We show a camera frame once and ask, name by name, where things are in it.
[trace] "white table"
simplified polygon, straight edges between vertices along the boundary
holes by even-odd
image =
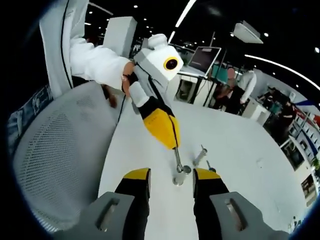
[[[208,153],[200,167],[208,168],[208,160],[229,191],[239,192],[260,209],[275,230],[287,231],[292,217],[305,212],[305,197],[293,168],[260,125],[182,102],[171,107],[180,125],[182,164],[192,166],[202,144]],[[128,102],[105,159],[98,195],[114,191],[129,171],[146,167],[151,168],[151,193],[145,239],[198,239],[192,176],[182,186],[173,185],[174,152],[150,135]]]

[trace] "computer monitor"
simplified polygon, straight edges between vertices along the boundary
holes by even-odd
[[[198,46],[188,65],[207,76],[220,51],[221,47]]]

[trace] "white chair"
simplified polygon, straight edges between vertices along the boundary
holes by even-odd
[[[117,125],[114,112],[101,86],[88,82],[50,103],[23,135],[13,169],[31,211],[47,231],[72,227],[80,211],[97,198]]]

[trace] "white sleeve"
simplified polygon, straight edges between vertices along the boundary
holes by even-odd
[[[106,47],[94,47],[92,43],[87,43],[83,38],[88,3],[88,0],[78,1],[79,17],[75,17],[72,23],[70,36],[71,74],[121,90],[121,76],[125,65],[130,60],[118,56]]]
[[[250,80],[249,83],[247,84],[245,90],[244,90],[244,94],[241,97],[241,102],[246,102],[247,99],[249,98],[250,94],[252,93],[252,91],[254,90],[255,86],[257,83],[257,76],[256,74],[252,74],[252,76],[250,76]]]

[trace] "hand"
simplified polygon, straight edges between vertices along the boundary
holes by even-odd
[[[110,94],[109,95],[109,103],[110,103],[110,106],[112,107],[112,108],[116,108],[117,107],[117,98],[116,98],[116,96],[115,95],[113,95],[113,94]]]
[[[130,61],[123,68],[123,75],[131,75],[134,71],[135,64]]]
[[[130,82],[129,82],[129,80],[128,80],[128,78],[126,76],[122,76],[121,79],[122,79],[123,91],[124,91],[125,95],[128,98],[130,98],[130,92],[129,92]]]

